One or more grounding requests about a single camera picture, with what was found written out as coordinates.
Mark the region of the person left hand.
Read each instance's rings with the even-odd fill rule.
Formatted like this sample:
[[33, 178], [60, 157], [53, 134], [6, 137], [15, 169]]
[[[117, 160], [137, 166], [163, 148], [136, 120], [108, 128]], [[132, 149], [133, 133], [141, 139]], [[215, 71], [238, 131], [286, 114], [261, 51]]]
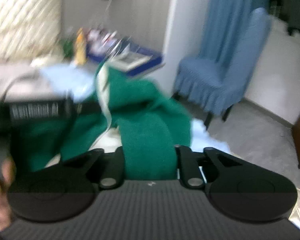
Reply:
[[15, 180], [16, 168], [11, 157], [2, 162], [0, 180], [0, 232], [10, 226], [13, 220], [12, 210], [7, 200], [7, 191]]

